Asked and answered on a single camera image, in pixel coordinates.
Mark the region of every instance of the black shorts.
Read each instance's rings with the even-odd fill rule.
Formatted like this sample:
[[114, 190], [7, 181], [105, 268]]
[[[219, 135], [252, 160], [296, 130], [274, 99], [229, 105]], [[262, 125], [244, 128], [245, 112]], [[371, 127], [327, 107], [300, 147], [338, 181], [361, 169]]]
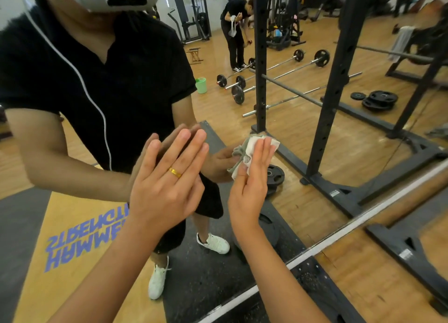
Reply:
[[[202, 195], [202, 199], [199, 202], [198, 208], [196, 209], [196, 213], [213, 219], [219, 219], [224, 214], [220, 189], [216, 183], [205, 178], [202, 174], [199, 175], [201, 176], [205, 190]], [[165, 235], [162, 236], [162, 239], [160, 239], [159, 244], [157, 244], [154, 249], [154, 252], [157, 254], [166, 254], [172, 249], [180, 246], [184, 239], [185, 229], [186, 221], [183, 220], [174, 228], [168, 230]]]

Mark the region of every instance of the ring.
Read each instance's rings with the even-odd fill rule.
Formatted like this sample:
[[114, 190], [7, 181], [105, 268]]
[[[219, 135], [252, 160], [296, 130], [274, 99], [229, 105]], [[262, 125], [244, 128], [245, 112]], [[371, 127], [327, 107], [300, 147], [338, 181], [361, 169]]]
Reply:
[[169, 168], [169, 171], [170, 171], [173, 175], [175, 175], [177, 178], [182, 177], [182, 173], [178, 173], [178, 172], [177, 172], [174, 168], [172, 168], [172, 167]]

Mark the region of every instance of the green bucket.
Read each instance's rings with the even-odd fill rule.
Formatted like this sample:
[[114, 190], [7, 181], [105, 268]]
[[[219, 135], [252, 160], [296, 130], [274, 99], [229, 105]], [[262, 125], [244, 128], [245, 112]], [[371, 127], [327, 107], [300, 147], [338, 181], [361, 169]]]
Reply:
[[199, 94], [204, 94], [205, 92], [207, 92], [207, 85], [205, 81], [205, 78], [196, 79], [196, 88], [198, 89]]

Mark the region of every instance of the black shirt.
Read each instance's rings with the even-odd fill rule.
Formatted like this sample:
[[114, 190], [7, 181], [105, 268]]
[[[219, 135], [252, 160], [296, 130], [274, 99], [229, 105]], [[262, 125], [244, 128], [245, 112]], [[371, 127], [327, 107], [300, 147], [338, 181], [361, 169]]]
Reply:
[[[36, 3], [32, 18], [81, 73], [106, 117], [112, 169], [131, 173], [149, 136], [158, 133], [163, 140], [174, 130], [171, 105], [196, 90], [176, 32], [143, 12], [122, 13], [103, 64], [67, 33], [47, 0]], [[87, 99], [75, 71], [24, 14], [0, 33], [0, 105], [61, 112], [100, 166], [109, 169], [100, 113]]]
[[237, 16], [239, 13], [243, 14], [243, 19], [249, 17], [249, 14], [246, 11], [246, 0], [230, 0], [227, 5], [225, 6], [222, 14], [221, 14], [221, 20], [224, 20], [225, 22], [231, 23], [230, 21], [225, 20], [225, 16], [227, 12], [230, 14], [230, 16], [235, 15]]

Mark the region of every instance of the white sneaker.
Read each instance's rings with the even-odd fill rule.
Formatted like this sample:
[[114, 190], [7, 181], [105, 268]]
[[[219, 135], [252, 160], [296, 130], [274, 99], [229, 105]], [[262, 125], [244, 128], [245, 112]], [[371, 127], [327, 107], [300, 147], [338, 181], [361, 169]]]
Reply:
[[167, 271], [170, 270], [168, 269], [169, 257], [167, 256], [167, 258], [168, 263], [165, 269], [162, 267], [158, 267], [157, 265], [154, 266], [154, 272], [152, 273], [148, 285], [148, 296], [152, 300], [158, 299], [164, 291], [165, 278], [167, 275]]
[[199, 245], [202, 245], [203, 247], [219, 254], [226, 254], [230, 250], [230, 245], [224, 238], [214, 236], [211, 233], [208, 234], [208, 239], [205, 244], [200, 241], [199, 234], [196, 234], [196, 241]]

